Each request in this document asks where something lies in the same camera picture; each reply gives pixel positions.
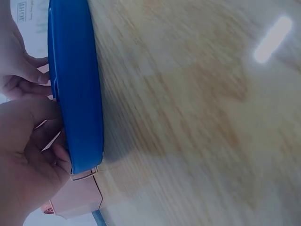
pink plastic object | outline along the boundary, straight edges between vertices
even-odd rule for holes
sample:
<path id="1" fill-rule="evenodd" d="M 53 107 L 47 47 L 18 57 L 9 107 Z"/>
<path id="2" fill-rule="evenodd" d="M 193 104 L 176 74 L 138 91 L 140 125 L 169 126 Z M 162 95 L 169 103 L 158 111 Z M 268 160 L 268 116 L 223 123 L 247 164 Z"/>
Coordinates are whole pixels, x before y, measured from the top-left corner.
<path id="1" fill-rule="evenodd" d="M 41 206 L 41 210 L 45 214 L 54 214 L 51 202 L 48 201 L 44 205 Z"/>
<path id="2" fill-rule="evenodd" d="M 103 198 L 93 177 L 71 181 L 50 200 L 53 212 L 65 219 L 98 210 Z"/>

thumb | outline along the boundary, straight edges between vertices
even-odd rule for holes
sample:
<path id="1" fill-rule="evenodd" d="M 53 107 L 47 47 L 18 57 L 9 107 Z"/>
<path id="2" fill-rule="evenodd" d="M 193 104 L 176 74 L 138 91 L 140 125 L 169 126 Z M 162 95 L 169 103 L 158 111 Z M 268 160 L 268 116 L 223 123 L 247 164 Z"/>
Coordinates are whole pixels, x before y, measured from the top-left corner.
<path id="1" fill-rule="evenodd" d="M 53 169 L 57 176 L 60 178 L 60 181 L 62 183 L 61 186 L 63 186 L 70 178 L 71 160 L 66 149 L 64 149 L 58 143 L 53 143 L 52 149 L 55 156 L 57 157 L 56 164 L 53 166 Z"/>
<path id="2" fill-rule="evenodd" d="M 31 65 L 25 58 L 16 68 L 16 75 L 38 84 L 47 84 L 49 80 L 48 74 L 43 74 L 35 66 Z"/>
<path id="3" fill-rule="evenodd" d="M 25 52 L 25 59 L 29 64 L 31 64 L 35 68 L 39 68 L 48 64 L 48 57 L 34 58 L 33 56 L 30 56 L 27 52 Z"/>

finger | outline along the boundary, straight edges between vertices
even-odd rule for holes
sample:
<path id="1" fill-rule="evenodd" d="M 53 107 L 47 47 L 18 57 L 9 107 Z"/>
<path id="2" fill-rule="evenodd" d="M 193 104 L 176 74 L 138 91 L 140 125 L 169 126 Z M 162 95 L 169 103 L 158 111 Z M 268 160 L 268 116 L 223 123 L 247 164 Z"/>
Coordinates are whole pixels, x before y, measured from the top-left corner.
<path id="1" fill-rule="evenodd" d="M 22 80 L 18 86 L 24 93 L 36 94 L 46 97 L 52 94 L 50 86 L 38 85 L 27 80 Z"/>
<path id="2" fill-rule="evenodd" d="M 20 33 L 17 25 L 16 25 L 16 29 L 14 31 L 14 36 L 18 39 L 18 42 L 19 42 L 22 50 L 25 50 L 24 40 L 23 40 L 22 34 Z"/>
<path id="3" fill-rule="evenodd" d="M 22 59 L 18 64 L 18 67 L 16 68 L 16 75 L 38 84 L 47 84 L 49 80 L 48 73 L 43 74 L 25 59 Z"/>
<path id="4" fill-rule="evenodd" d="M 56 102 L 47 98 L 19 99 L 0 105 L 0 142 L 5 141 L 7 150 L 23 151 L 35 128 L 43 121 L 60 118 Z"/>
<path id="5" fill-rule="evenodd" d="M 53 144 L 53 151 L 57 157 L 56 164 L 53 166 L 62 184 L 66 183 L 71 174 L 71 161 L 67 151 L 59 144 Z"/>
<path id="6" fill-rule="evenodd" d="M 56 163 L 57 157 L 52 147 L 46 149 L 45 151 L 42 151 L 42 156 L 48 164 L 54 165 Z"/>
<path id="7" fill-rule="evenodd" d="M 34 58 L 30 56 L 28 53 L 25 53 L 25 59 L 28 63 L 30 63 L 35 68 L 39 68 L 48 64 L 48 57 L 45 58 Z"/>
<path id="8" fill-rule="evenodd" d="M 33 131 L 31 142 L 41 151 L 58 135 L 62 128 L 61 118 L 48 120 Z"/>
<path id="9" fill-rule="evenodd" d="M 24 98 L 8 103 L 12 111 L 17 110 L 18 114 L 30 126 L 36 128 L 45 120 L 59 119 L 61 117 L 60 108 L 57 102 L 48 98 Z"/>

wood grain surface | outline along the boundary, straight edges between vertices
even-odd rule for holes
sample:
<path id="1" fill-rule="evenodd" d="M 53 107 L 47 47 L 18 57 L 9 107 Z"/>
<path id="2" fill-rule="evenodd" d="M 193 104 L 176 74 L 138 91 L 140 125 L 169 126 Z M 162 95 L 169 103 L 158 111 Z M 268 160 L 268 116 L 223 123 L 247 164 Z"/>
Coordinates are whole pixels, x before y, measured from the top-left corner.
<path id="1" fill-rule="evenodd" d="M 89 3 L 107 225 L 301 225 L 301 2 Z M 281 16 L 292 30 L 260 64 Z"/>

blue lid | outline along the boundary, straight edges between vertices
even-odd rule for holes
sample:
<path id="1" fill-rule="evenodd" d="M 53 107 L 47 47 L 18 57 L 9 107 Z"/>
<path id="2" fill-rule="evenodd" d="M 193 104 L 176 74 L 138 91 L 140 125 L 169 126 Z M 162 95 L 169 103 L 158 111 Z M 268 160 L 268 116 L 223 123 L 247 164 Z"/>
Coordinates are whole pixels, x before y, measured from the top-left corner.
<path id="1" fill-rule="evenodd" d="M 48 58 L 60 104 L 72 173 L 103 158 L 103 114 L 94 32 L 87 0 L 50 0 Z"/>

